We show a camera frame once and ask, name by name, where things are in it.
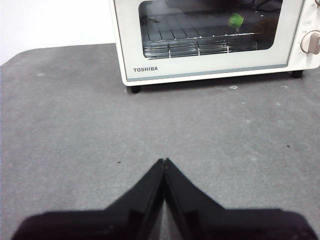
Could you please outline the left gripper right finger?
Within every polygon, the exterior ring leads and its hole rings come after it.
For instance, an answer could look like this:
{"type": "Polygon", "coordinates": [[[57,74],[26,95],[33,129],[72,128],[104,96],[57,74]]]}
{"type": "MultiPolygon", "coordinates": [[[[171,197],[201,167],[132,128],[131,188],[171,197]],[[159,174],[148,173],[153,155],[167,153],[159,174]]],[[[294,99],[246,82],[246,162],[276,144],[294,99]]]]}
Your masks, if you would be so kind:
{"type": "Polygon", "coordinates": [[[279,208],[227,209],[164,161],[165,200],[185,240],[316,240],[306,218],[279,208]]]}

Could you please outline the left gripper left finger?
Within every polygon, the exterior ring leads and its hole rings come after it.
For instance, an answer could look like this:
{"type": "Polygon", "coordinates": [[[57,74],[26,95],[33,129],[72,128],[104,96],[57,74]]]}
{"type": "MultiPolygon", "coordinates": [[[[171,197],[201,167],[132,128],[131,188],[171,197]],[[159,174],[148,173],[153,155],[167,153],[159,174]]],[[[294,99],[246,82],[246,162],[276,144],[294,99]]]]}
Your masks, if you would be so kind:
{"type": "Polygon", "coordinates": [[[126,193],[105,209],[49,211],[27,217],[14,240],[148,239],[164,198],[165,161],[159,159],[126,193]]]}

